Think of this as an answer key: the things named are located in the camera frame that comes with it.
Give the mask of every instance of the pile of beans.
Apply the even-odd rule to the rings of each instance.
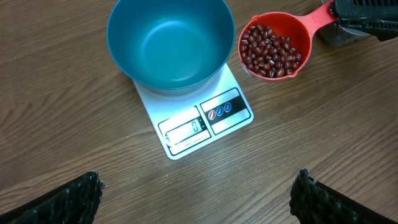
[[[290,45],[290,37],[280,36],[262,25],[251,26],[243,34],[239,53],[248,69],[268,78],[290,75],[302,59]]]

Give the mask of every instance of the wooden surface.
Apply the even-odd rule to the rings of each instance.
[[[398,221],[398,40],[331,49],[267,84],[228,61],[249,126],[179,161],[165,155],[105,42],[116,1],[0,0],[0,213],[89,171],[109,187],[95,223],[298,223],[302,168]],[[237,33],[255,14],[316,0],[227,0]]]

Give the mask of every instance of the digital kitchen scale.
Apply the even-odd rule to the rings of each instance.
[[[166,155],[173,160],[242,128],[254,118],[227,64],[199,89],[183,96],[168,96],[134,84]]]

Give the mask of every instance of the red handle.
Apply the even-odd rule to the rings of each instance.
[[[319,7],[311,14],[306,16],[297,16],[297,18],[300,19],[307,28],[311,38],[318,29],[337,20],[337,17],[330,12],[330,6],[332,2],[333,0],[324,3],[323,6]]]

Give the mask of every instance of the red cup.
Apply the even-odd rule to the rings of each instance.
[[[290,75],[280,78],[267,78],[250,71],[243,63],[241,52],[239,51],[239,58],[241,59],[243,69],[245,69],[245,71],[254,78],[269,83],[281,82],[288,78],[296,77],[297,73],[304,67],[310,58],[312,39],[316,31],[337,20],[337,17],[330,12],[332,1],[328,1],[323,6],[306,16],[293,16],[285,12],[269,12],[260,16],[253,16],[252,20],[243,29],[239,37],[238,49],[240,49],[243,34],[249,29],[249,27],[261,24],[263,26],[270,26],[276,34],[290,37],[291,46],[294,46],[297,49],[297,53],[302,54],[302,63],[299,68]]]

